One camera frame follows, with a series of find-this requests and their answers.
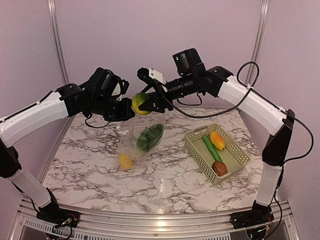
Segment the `clear zip top bag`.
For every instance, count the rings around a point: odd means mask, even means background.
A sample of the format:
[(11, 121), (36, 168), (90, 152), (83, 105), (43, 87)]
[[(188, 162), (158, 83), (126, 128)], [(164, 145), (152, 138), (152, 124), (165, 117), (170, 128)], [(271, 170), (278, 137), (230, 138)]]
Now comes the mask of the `clear zip top bag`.
[(118, 169), (126, 171), (141, 165), (162, 140), (166, 114), (136, 115), (116, 127), (120, 136), (117, 145)]

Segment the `brown bread bun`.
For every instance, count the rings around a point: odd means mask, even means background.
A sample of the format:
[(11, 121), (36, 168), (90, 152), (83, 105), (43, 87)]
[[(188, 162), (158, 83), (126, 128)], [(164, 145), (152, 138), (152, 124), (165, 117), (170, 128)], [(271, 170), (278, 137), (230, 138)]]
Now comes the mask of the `brown bread bun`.
[(216, 173), (217, 176), (221, 177), (228, 173), (227, 166), (221, 161), (215, 161), (212, 164), (212, 169)]

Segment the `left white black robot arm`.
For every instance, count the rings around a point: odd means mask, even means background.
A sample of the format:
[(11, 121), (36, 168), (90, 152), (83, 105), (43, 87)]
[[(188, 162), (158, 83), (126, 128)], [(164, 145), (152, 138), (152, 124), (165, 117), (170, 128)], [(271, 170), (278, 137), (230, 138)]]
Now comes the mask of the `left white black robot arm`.
[(105, 121), (122, 122), (135, 116), (132, 100), (122, 97), (125, 84), (114, 87), (94, 87), (89, 82), (67, 84), (50, 91), (44, 98), (0, 120), (0, 176), (9, 180), (20, 192), (38, 206), (39, 219), (58, 223), (76, 212), (59, 207), (53, 193), (44, 187), (19, 163), (14, 144), (25, 136), (57, 120), (83, 113), (86, 118), (100, 115)]

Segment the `yellow lemon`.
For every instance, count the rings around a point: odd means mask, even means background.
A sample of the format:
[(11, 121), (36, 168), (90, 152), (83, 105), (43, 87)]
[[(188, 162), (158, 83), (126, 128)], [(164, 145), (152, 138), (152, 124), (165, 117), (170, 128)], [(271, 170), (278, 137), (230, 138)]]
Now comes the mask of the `yellow lemon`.
[(120, 167), (125, 170), (131, 169), (134, 165), (133, 160), (124, 153), (119, 154), (118, 162)]
[(151, 111), (147, 110), (140, 110), (139, 106), (142, 105), (144, 102), (146, 102), (149, 99), (149, 96), (144, 92), (136, 93), (132, 98), (132, 108), (138, 115), (148, 115), (151, 113)]

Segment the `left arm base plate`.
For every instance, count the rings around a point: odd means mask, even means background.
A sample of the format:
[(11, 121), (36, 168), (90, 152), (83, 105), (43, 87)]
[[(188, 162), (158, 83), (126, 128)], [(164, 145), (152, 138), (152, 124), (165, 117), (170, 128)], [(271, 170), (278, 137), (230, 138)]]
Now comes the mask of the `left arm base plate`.
[(72, 228), (76, 228), (80, 219), (80, 213), (78, 211), (60, 208), (51, 216), (45, 215), (44, 212), (39, 212), (36, 214), (36, 217), (40, 220), (53, 223), (58, 226), (65, 226), (69, 224)]

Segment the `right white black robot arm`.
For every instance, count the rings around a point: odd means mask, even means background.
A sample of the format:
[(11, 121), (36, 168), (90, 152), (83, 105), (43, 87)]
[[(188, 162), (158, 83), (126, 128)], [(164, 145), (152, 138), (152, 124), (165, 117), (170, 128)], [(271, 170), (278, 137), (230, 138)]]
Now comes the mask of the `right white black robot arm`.
[(285, 158), (296, 121), (292, 110), (285, 111), (264, 96), (234, 79), (233, 74), (221, 66), (206, 70), (204, 67), (187, 67), (179, 70), (179, 78), (165, 82), (164, 76), (152, 68), (140, 68), (137, 77), (150, 88), (148, 100), (139, 106), (140, 110), (164, 113), (173, 110), (173, 101), (193, 93), (208, 93), (234, 105), (263, 126), (269, 133), (262, 151), (263, 172), (258, 194), (252, 208), (233, 213), (230, 217), (235, 228), (258, 224), (273, 219), (271, 203), (279, 187)]

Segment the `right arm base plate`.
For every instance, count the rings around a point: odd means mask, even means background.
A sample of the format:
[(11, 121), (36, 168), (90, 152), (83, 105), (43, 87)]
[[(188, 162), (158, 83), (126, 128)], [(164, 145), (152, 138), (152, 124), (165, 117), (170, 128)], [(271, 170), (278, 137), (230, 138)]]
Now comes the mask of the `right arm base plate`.
[(274, 219), (274, 215), (270, 211), (268, 211), (267, 213), (262, 213), (259, 210), (247, 210), (234, 212), (230, 215), (230, 223), (233, 225), (234, 229), (261, 225), (272, 222)]

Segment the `green white bok choy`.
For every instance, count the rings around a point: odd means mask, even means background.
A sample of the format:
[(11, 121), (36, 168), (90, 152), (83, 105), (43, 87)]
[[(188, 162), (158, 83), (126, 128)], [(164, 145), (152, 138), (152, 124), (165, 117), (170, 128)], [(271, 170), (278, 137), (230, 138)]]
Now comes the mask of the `green white bok choy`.
[(135, 148), (142, 153), (152, 151), (161, 140), (163, 132), (164, 125), (161, 123), (146, 127), (137, 138)]

